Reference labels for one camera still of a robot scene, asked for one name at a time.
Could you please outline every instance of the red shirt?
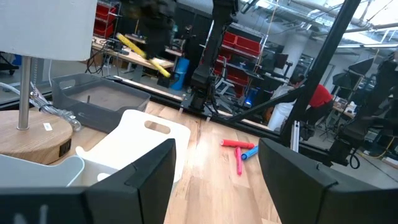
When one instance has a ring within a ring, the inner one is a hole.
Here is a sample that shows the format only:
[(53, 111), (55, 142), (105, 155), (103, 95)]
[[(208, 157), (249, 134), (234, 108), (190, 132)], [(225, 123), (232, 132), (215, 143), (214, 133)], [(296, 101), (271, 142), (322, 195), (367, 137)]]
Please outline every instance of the red shirt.
[(329, 91), (323, 85), (318, 85), (310, 100), (310, 106), (313, 108), (318, 108), (325, 103), (329, 103), (332, 99), (333, 98)]

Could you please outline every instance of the ceiling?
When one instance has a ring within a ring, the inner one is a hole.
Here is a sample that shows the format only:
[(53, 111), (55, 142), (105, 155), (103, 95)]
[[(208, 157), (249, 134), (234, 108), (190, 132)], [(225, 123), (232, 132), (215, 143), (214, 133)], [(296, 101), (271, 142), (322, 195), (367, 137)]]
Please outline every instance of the ceiling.
[[(240, 1), (245, 4), (250, 0)], [(326, 35), (322, 34), (327, 34), (330, 30), (343, 2), (344, 0), (259, 0), (249, 12), (270, 17), (275, 10), (274, 26), (284, 26), (285, 30), (310, 30), (312, 39), (324, 41)], [(398, 0), (362, 0), (354, 15), (356, 22), (351, 21), (348, 30), (363, 27), (364, 31), (345, 34), (341, 44), (397, 43), (397, 27), (373, 29), (380, 24), (398, 22), (397, 8)], [(392, 49), (380, 49), (379, 55), (391, 51)]]

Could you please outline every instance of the marker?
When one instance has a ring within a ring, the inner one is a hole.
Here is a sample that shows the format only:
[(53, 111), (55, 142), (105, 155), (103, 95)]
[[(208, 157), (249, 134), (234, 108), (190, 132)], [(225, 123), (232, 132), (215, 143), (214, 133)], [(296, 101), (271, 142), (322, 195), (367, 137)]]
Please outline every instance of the marker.
[(240, 147), (235, 148), (236, 157), (236, 173), (242, 175), (242, 149)]
[(256, 155), (258, 152), (259, 152), (259, 146), (256, 146), (256, 147), (254, 147), (254, 149), (242, 154), (242, 159), (243, 160), (249, 159), (250, 157)]
[(253, 143), (248, 143), (248, 142), (239, 142), (239, 141), (234, 141), (234, 140), (228, 140), (224, 139), (221, 141), (222, 146), (229, 146), (229, 147), (240, 147), (243, 149), (252, 149), (254, 148)]

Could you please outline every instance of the sticker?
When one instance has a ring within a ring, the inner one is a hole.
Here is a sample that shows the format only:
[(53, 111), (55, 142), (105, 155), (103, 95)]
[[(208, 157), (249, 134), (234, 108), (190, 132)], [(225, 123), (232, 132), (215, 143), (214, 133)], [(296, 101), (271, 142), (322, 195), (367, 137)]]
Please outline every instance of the sticker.
[(44, 128), (46, 131), (52, 131), (52, 127), (50, 123), (43, 123)]

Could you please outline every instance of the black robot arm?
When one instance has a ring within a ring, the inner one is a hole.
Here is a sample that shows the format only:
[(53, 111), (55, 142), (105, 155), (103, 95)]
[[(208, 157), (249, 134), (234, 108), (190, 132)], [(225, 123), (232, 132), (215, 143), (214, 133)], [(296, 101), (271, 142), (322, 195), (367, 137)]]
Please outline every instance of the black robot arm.
[(198, 66), (192, 75), (191, 86), (193, 96), (191, 109), (203, 111), (205, 103), (212, 98), (214, 93), (214, 77), (211, 76), (210, 68), (214, 66), (223, 36), (227, 27), (235, 20), (239, 11), (238, 0), (213, 0), (213, 30), (211, 30), (203, 63)]
[(121, 0), (124, 17), (139, 19), (141, 32), (147, 37), (147, 58), (154, 58), (170, 43), (176, 0)]
[[(355, 119), (345, 125), (339, 132), (336, 141), (330, 148), (330, 155), (335, 162), (343, 162), (353, 152), (362, 146), (364, 138), (372, 126), (379, 129), (390, 129), (394, 135), (398, 135), (398, 72), (395, 54), (390, 54), (380, 64), (376, 77), (376, 86), (366, 99), (365, 104), (359, 109)], [(379, 105), (387, 99), (393, 90), (394, 99), (391, 110), (395, 111), (389, 119), (373, 118), (379, 109)]]

